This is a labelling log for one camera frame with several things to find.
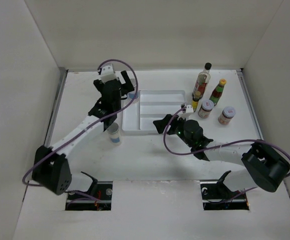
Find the blue label shaker jar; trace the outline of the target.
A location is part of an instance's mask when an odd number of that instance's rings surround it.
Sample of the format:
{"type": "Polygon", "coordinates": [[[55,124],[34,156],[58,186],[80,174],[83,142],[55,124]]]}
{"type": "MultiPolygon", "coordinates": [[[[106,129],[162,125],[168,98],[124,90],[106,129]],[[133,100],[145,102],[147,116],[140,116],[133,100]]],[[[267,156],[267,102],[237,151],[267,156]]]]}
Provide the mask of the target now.
{"type": "Polygon", "coordinates": [[[134,78],[131,78],[130,80],[131,80],[131,83],[132,83],[132,85],[134,87],[134,91],[129,92],[127,96],[128,96],[129,100],[132,100],[133,98],[135,98],[134,101],[133,101],[133,103],[135,104],[135,103],[139,102],[139,99],[140,99],[139,93],[140,93],[140,91],[136,91],[136,80],[134,78]]]}
{"type": "Polygon", "coordinates": [[[119,124],[113,122],[106,131],[112,144],[120,145],[122,143],[119,124]]]}

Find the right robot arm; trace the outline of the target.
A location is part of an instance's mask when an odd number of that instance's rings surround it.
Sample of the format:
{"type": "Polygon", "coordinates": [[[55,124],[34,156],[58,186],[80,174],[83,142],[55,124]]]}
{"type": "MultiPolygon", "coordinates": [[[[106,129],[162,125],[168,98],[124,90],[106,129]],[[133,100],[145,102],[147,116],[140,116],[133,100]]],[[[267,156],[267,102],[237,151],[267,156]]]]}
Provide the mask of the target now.
{"type": "Polygon", "coordinates": [[[290,176],[290,155],[281,148],[260,139],[243,139],[230,143],[216,142],[204,136],[196,120],[166,115],[153,122],[165,138],[176,135],[189,148],[189,155],[207,162],[222,161],[240,165],[240,171],[228,170],[217,181],[219,196],[228,198],[236,190],[261,188],[274,193],[290,176]]]}

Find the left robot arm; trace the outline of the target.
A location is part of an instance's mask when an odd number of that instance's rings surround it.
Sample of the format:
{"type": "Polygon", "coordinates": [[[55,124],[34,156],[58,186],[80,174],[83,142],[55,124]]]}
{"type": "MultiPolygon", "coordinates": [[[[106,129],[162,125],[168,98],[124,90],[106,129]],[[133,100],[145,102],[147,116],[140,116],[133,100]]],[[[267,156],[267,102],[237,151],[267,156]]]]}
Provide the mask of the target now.
{"type": "Polygon", "coordinates": [[[71,164],[78,152],[106,131],[122,110],[122,97],[135,90],[127,72],[121,71],[122,83],[114,71],[99,72],[93,82],[101,97],[85,119],[67,136],[51,146],[40,146],[35,153],[32,179],[56,195],[80,191],[85,199],[97,194],[93,178],[86,173],[72,173],[71,164]]]}

